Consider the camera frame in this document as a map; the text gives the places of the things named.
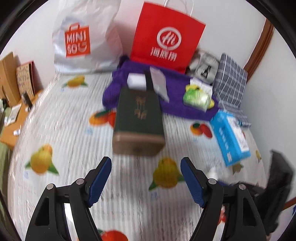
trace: red paper bag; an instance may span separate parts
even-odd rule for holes
[[[144,2],[131,60],[184,74],[205,24],[173,9]]]

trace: green cloth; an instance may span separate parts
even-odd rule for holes
[[[1,116],[0,137],[2,136],[2,133],[4,130],[4,118],[5,116],[9,116],[10,112],[11,112],[11,108],[6,108]],[[8,170],[9,170],[11,155],[12,155],[12,151],[9,149],[9,147],[0,142],[0,189],[6,204],[7,204]],[[7,218],[4,214],[4,208],[0,203],[0,221],[2,221],[4,225],[7,223],[7,221],[5,221],[6,219]]]

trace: metal screw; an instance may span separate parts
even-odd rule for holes
[[[83,179],[83,178],[79,178],[79,179],[76,181],[76,183],[77,183],[78,185],[81,185],[82,183],[84,183],[84,179]]]
[[[239,188],[240,188],[241,190],[245,190],[245,189],[246,189],[246,186],[245,186],[244,184],[239,184]]]
[[[214,184],[216,184],[216,183],[217,183],[217,181],[216,181],[215,179],[213,179],[213,178],[210,178],[210,179],[209,179],[209,184],[214,185]]]
[[[53,184],[48,184],[48,185],[46,186],[46,188],[47,188],[48,190],[51,190],[51,189],[54,188],[54,185],[53,185]]]

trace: yellow pear print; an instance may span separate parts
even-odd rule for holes
[[[78,86],[86,86],[88,87],[87,83],[84,82],[85,77],[83,75],[76,76],[75,78],[69,80],[66,84],[64,84],[62,87],[70,87],[75,88]]]
[[[52,163],[52,147],[49,144],[43,145],[38,151],[34,152],[25,168],[31,168],[35,173],[41,175],[49,171],[59,174]]]
[[[236,173],[236,172],[240,172],[241,169],[243,168],[244,166],[240,163],[237,163],[237,164],[234,164],[232,166],[232,172],[233,172],[233,175]]]
[[[258,163],[262,160],[262,157],[260,155],[260,152],[258,150],[256,150],[256,157],[258,159]]]
[[[158,166],[153,173],[153,181],[149,191],[157,188],[173,188],[178,182],[183,182],[184,178],[180,174],[177,164],[169,157],[165,157],[158,162]]]
[[[212,109],[214,106],[215,106],[215,102],[214,102],[213,99],[211,99],[211,102],[210,102],[209,107],[208,107],[207,109],[208,109],[208,110],[209,110],[209,109]]]

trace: cardboard box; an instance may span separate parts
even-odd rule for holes
[[[12,52],[0,60],[0,95],[7,99],[11,107],[17,105],[21,99],[15,69]]]

